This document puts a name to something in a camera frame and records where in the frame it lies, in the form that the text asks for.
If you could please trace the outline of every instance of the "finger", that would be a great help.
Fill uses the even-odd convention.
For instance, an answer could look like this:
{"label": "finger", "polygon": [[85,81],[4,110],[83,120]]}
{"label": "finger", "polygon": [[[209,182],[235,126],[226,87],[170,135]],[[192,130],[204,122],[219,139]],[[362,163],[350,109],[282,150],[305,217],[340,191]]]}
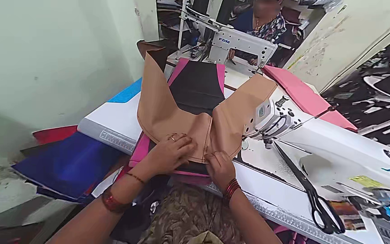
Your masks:
{"label": "finger", "polygon": [[224,151],[220,151],[216,157],[218,158],[221,165],[230,161],[230,157],[228,157],[227,153]]}
{"label": "finger", "polygon": [[178,141],[181,138],[186,137],[186,136],[187,136],[186,133],[173,133],[172,134],[172,138],[174,138],[175,141]]}
{"label": "finger", "polygon": [[210,162],[210,165],[212,166],[214,171],[221,168],[221,164],[219,163],[218,159],[214,154],[207,154],[205,158],[207,158],[207,160]]}
{"label": "finger", "polygon": [[207,169],[207,172],[209,173],[210,178],[213,179],[214,170],[213,170],[212,166],[211,166],[210,164],[206,164],[206,165],[205,165],[205,168]]}
{"label": "finger", "polygon": [[221,167],[223,167],[223,166],[224,166],[224,159],[222,158],[221,152],[220,152],[220,151],[216,151],[216,152],[213,153],[213,155],[214,155],[214,156],[216,157],[216,159],[218,160],[219,165],[220,165]]}
{"label": "finger", "polygon": [[179,149],[179,148],[181,148],[181,147],[183,147],[183,146],[186,146],[186,145],[190,144],[191,142],[192,142],[192,138],[191,138],[191,137],[189,137],[189,136],[184,136],[184,137],[182,137],[181,139],[179,139],[178,141],[176,141],[176,142],[174,143],[174,146],[175,146],[177,149]]}
{"label": "finger", "polygon": [[182,156],[191,155],[195,151],[197,146],[198,144],[195,141],[193,141],[191,144],[181,147],[179,150],[177,150],[178,157],[180,158]]}
{"label": "finger", "polygon": [[179,160],[177,160],[175,169],[182,164],[189,164],[189,160],[187,160],[187,158],[180,158]]}
{"label": "finger", "polygon": [[172,134],[167,134],[161,141],[167,141],[167,140],[170,140],[170,138],[176,133],[172,133]]}

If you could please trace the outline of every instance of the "bracelet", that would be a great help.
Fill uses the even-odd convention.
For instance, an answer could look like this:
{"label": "bracelet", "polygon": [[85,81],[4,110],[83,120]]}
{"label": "bracelet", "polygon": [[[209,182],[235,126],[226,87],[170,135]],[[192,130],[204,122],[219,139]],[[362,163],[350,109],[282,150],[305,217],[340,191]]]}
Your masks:
{"label": "bracelet", "polygon": [[131,203],[122,204],[122,203],[118,202],[114,198],[114,196],[112,196],[111,187],[112,187],[112,185],[109,186],[108,188],[106,188],[106,190],[101,195],[103,205],[105,205],[107,210],[109,210],[113,213],[122,214],[132,204]]}
{"label": "bracelet", "polygon": [[228,183],[228,186],[227,186],[227,188],[226,188],[226,190],[224,192],[224,198],[223,198],[224,204],[226,206],[229,206],[231,197],[233,196],[234,192],[238,188],[241,189],[241,187],[240,187],[239,183],[237,182],[236,178],[232,179],[230,181],[230,183]]}
{"label": "bracelet", "polygon": [[130,174],[129,172],[127,172],[126,175],[132,176],[133,178],[135,178],[135,179],[137,179],[139,182],[141,182],[143,185],[145,185],[145,182],[144,182],[143,180],[141,180],[141,178],[139,178],[138,176],[132,175],[132,174]]}

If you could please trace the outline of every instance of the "label sticker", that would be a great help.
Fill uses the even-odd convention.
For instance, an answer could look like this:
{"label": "label sticker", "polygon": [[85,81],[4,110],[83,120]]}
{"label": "label sticker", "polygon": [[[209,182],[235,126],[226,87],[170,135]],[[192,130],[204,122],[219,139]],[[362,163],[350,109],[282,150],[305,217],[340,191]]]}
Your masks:
{"label": "label sticker", "polygon": [[365,187],[380,187],[383,186],[380,182],[375,181],[373,179],[370,179],[366,177],[365,175],[358,175],[355,177],[350,177],[349,180],[352,180],[354,182],[357,182]]}

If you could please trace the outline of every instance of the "person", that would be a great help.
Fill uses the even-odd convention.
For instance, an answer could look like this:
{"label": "person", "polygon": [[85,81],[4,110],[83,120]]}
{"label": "person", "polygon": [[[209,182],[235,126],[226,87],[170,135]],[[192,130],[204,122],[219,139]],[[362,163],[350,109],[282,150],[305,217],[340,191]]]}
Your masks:
{"label": "person", "polygon": [[[168,135],[140,163],[105,190],[101,197],[61,228],[47,244],[98,244],[107,241],[122,217],[124,208],[121,207],[129,205],[153,176],[170,174],[186,163],[187,156],[196,147],[197,144],[186,134]],[[221,192],[226,193],[230,182],[236,182],[233,163],[223,152],[208,154],[206,158],[209,160],[209,175]],[[228,208],[218,204],[221,203],[217,201],[218,196],[198,187],[181,186],[178,187],[180,190],[171,190],[165,197],[161,210],[153,219],[152,228],[145,232],[139,243],[281,243],[240,188],[236,188],[231,195]],[[202,197],[193,197],[196,192]],[[201,205],[195,199],[208,202]],[[227,216],[232,218],[231,221],[226,220]]]}
{"label": "person", "polygon": [[[240,14],[232,26],[238,31],[275,43],[287,31],[281,14],[281,3],[282,0],[255,0],[253,8]],[[257,64],[257,56],[254,54],[230,49],[228,59],[233,59],[235,55],[251,65]]]}

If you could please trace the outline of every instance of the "red bangle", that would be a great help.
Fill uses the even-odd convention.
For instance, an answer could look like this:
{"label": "red bangle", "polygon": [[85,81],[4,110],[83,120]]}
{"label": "red bangle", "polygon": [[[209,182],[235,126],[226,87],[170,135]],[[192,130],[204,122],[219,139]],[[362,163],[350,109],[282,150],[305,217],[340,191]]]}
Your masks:
{"label": "red bangle", "polygon": [[106,209],[117,214],[122,214],[124,211],[131,206],[131,203],[122,204],[119,203],[114,196],[112,196],[111,186],[106,188],[102,193],[102,202],[105,205]]}
{"label": "red bangle", "polygon": [[224,204],[225,205],[229,205],[230,204],[230,200],[231,200],[231,197],[233,196],[234,192],[241,187],[239,185],[239,183],[237,182],[237,180],[234,178],[230,181],[230,183],[228,183],[228,186],[224,192]]}

